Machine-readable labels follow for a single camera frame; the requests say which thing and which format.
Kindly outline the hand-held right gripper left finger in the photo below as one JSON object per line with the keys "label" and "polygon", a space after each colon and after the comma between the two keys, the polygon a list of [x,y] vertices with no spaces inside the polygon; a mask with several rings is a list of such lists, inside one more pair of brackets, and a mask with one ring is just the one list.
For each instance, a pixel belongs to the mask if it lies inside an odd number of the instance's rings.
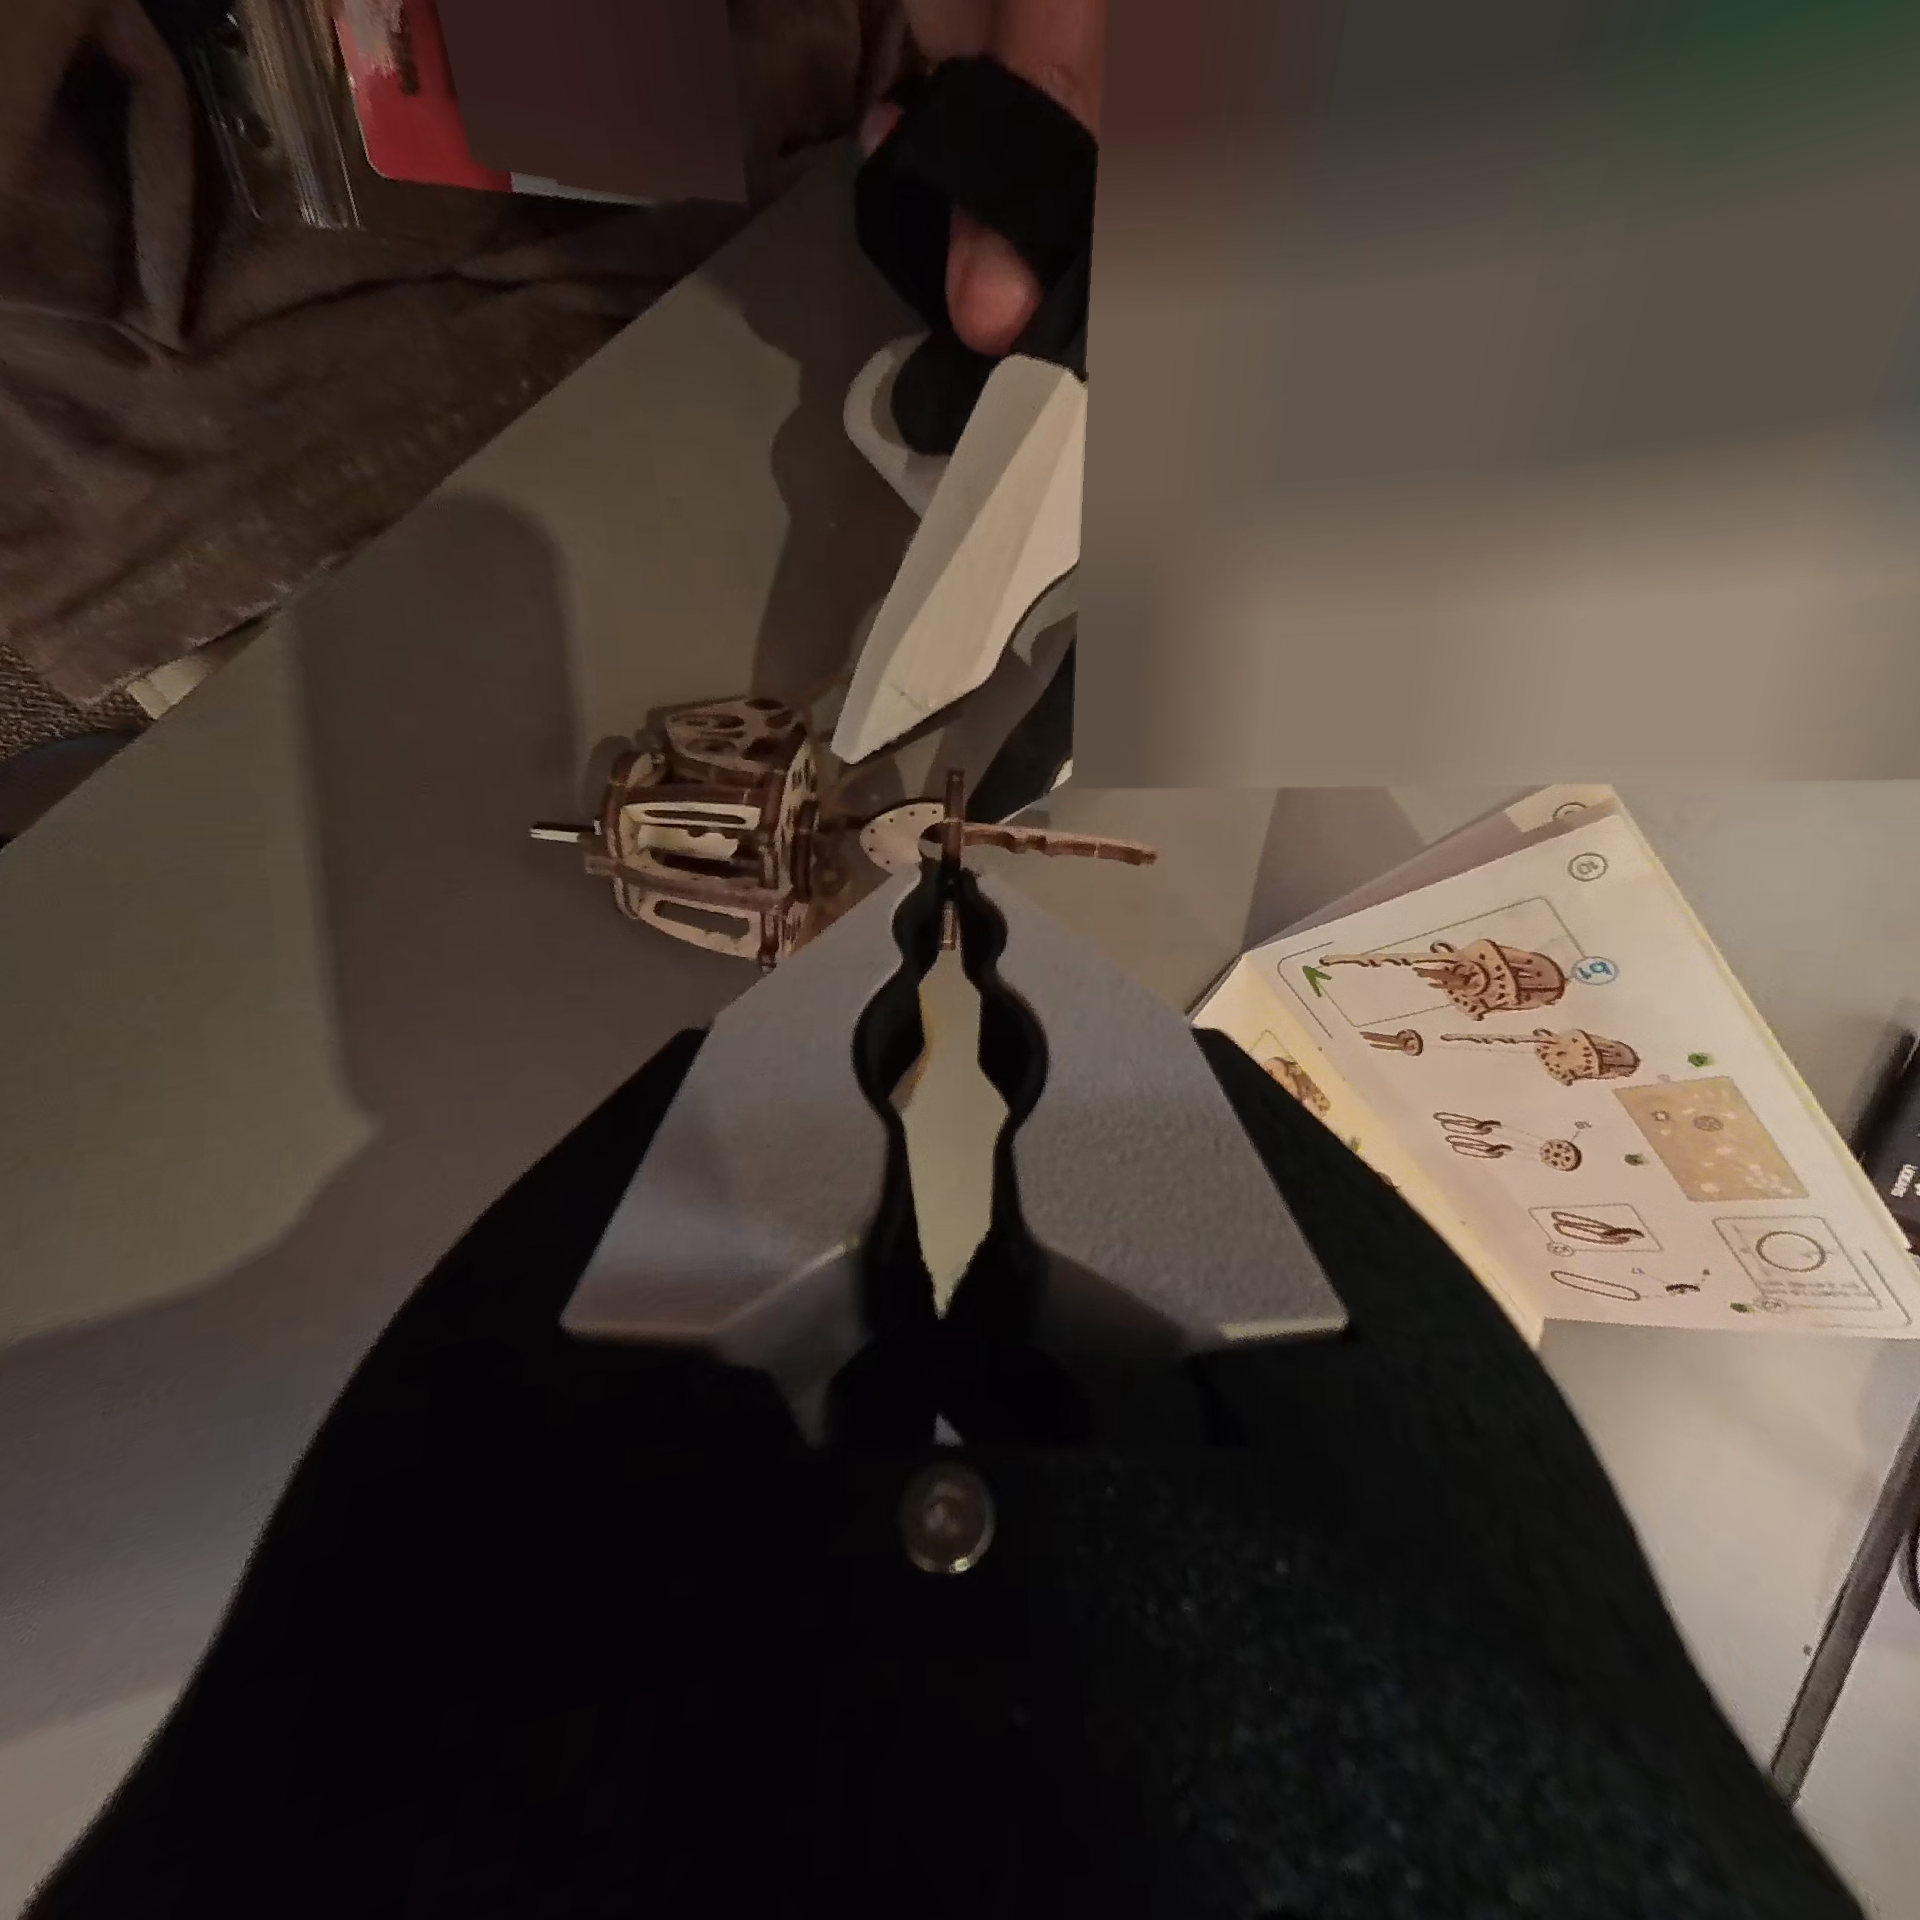
{"label": "hand-held right gripper left finger", "polygon": [[892,1309],[936,1302],[893,1091],[936,895],[874,895],[710,1023],[562,1309],[591,1342],[767,1377],[811,1444]]}

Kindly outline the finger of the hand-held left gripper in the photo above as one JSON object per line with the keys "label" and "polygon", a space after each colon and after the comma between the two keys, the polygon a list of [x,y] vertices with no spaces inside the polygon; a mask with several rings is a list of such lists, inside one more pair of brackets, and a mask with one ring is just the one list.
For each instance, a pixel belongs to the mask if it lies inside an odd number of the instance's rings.
{"label": "finger of the hand-held left gripper", "polygon": [[1013,721],[971,777],[966,802],[1042,802],[1072,762],[1077,615],[1042,628],[1026,654],[1013,651],[1006,684]]}
{"label": "finger of the hand-held left gripper", "polygon": [[848,438],[918,515],[852,668],[832,751],[864,762],[979,689],[1080,558],[1085,387],[1067,367],[999,361],[952,454],[901,437],[907,353],[852,380]]}

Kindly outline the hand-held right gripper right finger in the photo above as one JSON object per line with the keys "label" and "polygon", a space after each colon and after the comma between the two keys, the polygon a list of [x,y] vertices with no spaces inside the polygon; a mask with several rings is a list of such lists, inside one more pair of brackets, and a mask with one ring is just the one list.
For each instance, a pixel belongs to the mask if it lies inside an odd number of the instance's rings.
{"label": "hand-held right gripper right finger", "polygon": [[1341,1332],[1189,1022],[1004,881],[963,877],[956,914],[1006,1117],[943,1311],[951,1425],[1077,1444],[1191,1355]]}

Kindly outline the wooden cage-shaped model assembly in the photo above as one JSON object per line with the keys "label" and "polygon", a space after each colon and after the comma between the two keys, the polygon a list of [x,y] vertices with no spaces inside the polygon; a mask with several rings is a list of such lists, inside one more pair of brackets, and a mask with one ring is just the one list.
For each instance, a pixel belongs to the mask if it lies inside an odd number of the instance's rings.
{"label": "wooden cage-shaped model assembly", "polygon": [[615,907],[676,941],[775,969],[839,882],[808,710],[767,694],[671,703],[611,762],[587,822],[532,822],[575,849]]}

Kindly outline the model instruction booklet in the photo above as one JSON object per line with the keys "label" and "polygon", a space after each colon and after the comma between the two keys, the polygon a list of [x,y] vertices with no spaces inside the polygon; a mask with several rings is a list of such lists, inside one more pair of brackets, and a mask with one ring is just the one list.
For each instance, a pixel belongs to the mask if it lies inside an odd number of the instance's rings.
{"label": "model instruction booklet", "polygon": [[1915,1340],[1915,1261],[1608,786],[1246,951],[1191,1019],[1547,1324]]}

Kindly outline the black model kit box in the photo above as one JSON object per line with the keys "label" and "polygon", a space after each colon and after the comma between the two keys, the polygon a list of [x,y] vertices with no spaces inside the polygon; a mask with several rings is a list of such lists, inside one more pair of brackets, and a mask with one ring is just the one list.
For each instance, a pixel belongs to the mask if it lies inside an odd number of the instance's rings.
{"label": "black model kit box", "polygon": [[1917,1257],[1917,1035],[1900,1034],[1862,1107],[1856,1158]]}

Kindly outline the person's left hand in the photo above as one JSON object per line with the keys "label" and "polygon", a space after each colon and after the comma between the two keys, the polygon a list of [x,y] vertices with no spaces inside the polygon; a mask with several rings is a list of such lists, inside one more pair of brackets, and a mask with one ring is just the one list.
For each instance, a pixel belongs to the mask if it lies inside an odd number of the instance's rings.
{"label": "person's left hand", "polygon": [[931,329],[986,361],[1085,315],[1101,2],[898,5],[859,126],[854,237]]}

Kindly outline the person's brown clothing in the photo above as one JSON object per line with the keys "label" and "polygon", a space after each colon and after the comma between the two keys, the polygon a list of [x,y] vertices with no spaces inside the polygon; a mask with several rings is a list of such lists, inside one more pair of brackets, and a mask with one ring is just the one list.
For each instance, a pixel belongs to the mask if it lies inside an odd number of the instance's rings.
{"label": "person's brown clothing", "polygon": [[2,6],[4,751],[346,561],[692,274],[746,207],[232,195],[174,5]]}

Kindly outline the clear plastic badge holder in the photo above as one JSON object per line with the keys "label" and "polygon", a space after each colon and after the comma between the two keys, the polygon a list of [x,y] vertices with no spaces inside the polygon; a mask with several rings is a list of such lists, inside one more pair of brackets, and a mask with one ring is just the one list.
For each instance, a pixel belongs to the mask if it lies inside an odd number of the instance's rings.
{"label": "clear plastic badge holder", "polygon": [[198,37],[200,99],[260,220],[397,226],[428,190],[510,195],[474,155],[435,2],[224,2]]}

